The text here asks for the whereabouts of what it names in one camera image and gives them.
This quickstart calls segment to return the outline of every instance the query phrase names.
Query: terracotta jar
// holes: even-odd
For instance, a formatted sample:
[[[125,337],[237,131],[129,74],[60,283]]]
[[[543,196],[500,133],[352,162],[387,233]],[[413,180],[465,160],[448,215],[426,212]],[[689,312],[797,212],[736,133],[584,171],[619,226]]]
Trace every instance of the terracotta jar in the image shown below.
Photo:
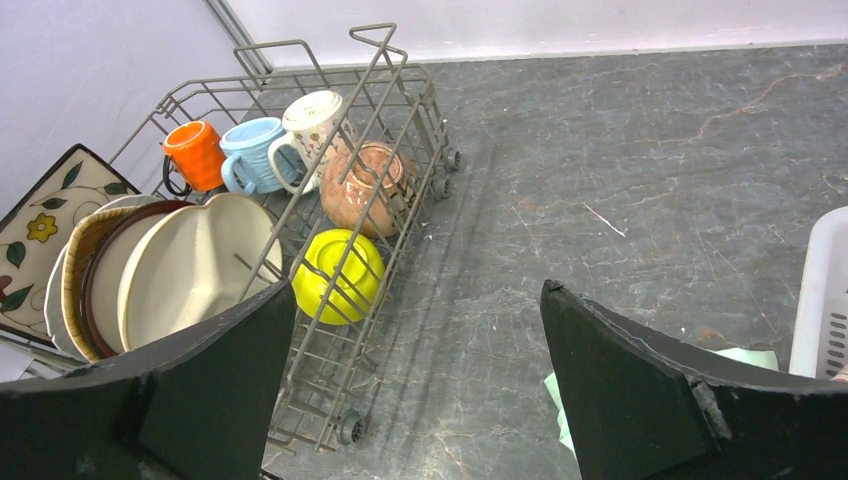
[[[337,155],[329,159],[321,177],[321,206],[330,221],[339,228],[353,230],[377,185],[377,178],[362,165],[374,170],[379,176],[386,168],[391,153],[390,145],[366,142],[359,152],[362,163],[354,161],[341,184],[339,178],[351,157]],[[415,175],[417,172],[412,162],[396,152],[383,178],[382,192],[377,194],[371,204],[370,216],[362,225],[360,233],[368,238],[379,238],[380,235],[390,237],[398,233],[415,201],[415,189],[410,182],[410,176]],[[399,222],[395,222],[390,212],[395,214]]]

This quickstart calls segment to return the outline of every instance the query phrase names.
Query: white plate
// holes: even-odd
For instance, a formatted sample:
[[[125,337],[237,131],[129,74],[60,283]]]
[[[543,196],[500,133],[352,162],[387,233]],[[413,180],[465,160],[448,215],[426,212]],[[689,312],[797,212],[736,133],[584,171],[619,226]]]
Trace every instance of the white plate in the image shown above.
[[[113,208],[141,207],[161,201],[161,198],[154,197],[153,195],[127,195],[125,197],[112,200],[106,205],[98,208],[94,213],[105,212],[106,210],[112,210]]]
[[[148,205],[161,200],[161,198],[152,195],[127,195],[112,200],[98,208],[94,213],[113,208]],[[62,251],[59,252],[59,257],[56,259],[47,281],[47,290],[44,297],[44,321],[47,323],[47,335],[50,336],[56,348],[78,360],[85,361],[85,357],[71,341],[71,336],[65,328],[65,320],[62,316],[62,265],[65,264],[67,252],[68,245],[65,244]]]
[[[65,317],[62,315],[62,266],[65,264],[65,254],[68,253],[68,244],[62,247],[59,258],[50,272],[47,280],[47,294],[44,297],[44,321],[47,322],[47,335],[53,341],[56,348],[85,362],[79,349],[71,341],[68,329],[65,328]]]
[[[118,327],[124,350],[147,345],[206,320],[238,301],[273,223],[249,197],[225,193],[206,205],[169,214],[133,250],[118,288]],[[279,241],[267,260],[282,269]],[[260,275],[274,279],[265,267]],[[267,287],[257,278],[248,296]]]

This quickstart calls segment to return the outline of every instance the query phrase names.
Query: beige plate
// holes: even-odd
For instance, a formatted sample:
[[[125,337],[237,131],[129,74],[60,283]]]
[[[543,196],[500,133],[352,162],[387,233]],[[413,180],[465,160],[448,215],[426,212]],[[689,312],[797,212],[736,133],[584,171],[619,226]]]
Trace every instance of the beige plate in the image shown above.
[[[160,198],[152,195],[127,195],[103,205],[94,213],[115,208],[142,206],[160,200]],[[50,272],[50,278],[47,280],[47,293],[44,298],[44,321],[47,323],[47,334],[50,335],[50,339],[56,348],[74,358],[84,360],[85,357],[71,341],[71,336],[65,328],[65,316],[62,313],[62,281],[60,279],[62,278],[62,268],[65,266],[65,253],[67,251],[68,244],[65,244],[62,251],[59,252],[59,258],[56,259],[53,270]]]
[[[71,341],[89,362],[96,362],[101,358],[86,341],[83,334],[84,322],[79,318],[82,276],[100,239],[136,208],[138,207],[115,208],[89,215],[77,225],[68,241],[68,252],[62,267],[62,316]]]

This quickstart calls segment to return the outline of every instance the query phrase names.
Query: mug handle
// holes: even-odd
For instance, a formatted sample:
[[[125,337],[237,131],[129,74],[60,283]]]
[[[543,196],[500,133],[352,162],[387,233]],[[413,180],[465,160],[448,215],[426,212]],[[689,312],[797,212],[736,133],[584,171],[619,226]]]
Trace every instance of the mug handle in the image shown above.
[[[236,174],[236,165],[241,161],[241,155],[233,154],[224,160],[221,165],[221,176],[224,177],[224,184],[227,185],[227,190],[244,195],[252,195],[256,191],[256,184],[250,180],[245,180],[244,188],[239,185],[238,175]]]
[[[171,158],[170,155],[165,155],[165,159],[162,161],[162,184],[165,186],[165,189],[175,197],[188,196],[188,194],[191,193],[191,186],[188,184],[188,180],[186,180],[185,177],[183,177],[185,186],[182,190],[177,190],[177,186],[171,181],[171,162],[173,161],[174,159]]]
[[[289,193],[295,194],[297,193],[298,187],[295,187],[294,185],[287,182],[285,178],[283,178],[283,174],[280,172],[279,167],[277,167],[277,161],[274,158],[277,154],[277,150],[287,146],[297,149],[294,144],[294,134],[291,132],[286,132],[285,135],[275,139],[273,142],[271,142],[271,145],[268,145],[268,162],[271,164],[271,170],[274,171],[274,175],[276,175],[277,180],[279,180],[280,183],[283,185],[283,188],[288,190]],[[315,190],[315,187],[317,186],[317,176],[312,175],[312,178],[309,179],[309,184],[307,184],[306,187],[303,188],[303,193],[311,192],[312,190]]]

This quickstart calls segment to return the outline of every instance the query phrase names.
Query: light blue mug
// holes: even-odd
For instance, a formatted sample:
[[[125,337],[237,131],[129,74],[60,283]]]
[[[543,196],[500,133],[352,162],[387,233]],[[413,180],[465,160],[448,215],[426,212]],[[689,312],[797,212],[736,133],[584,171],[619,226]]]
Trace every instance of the light blue mug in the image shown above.
[[[221,150],[227,155],[221,176],[231,192],[251,195],[284,188],[271,162],[289,184],[297,183],[302,176],[297,167],[302,162],[295,149],[289,147],[268,155],[271,142],[285,133],[279,118],[263,117],[236,125],[221,137]]]

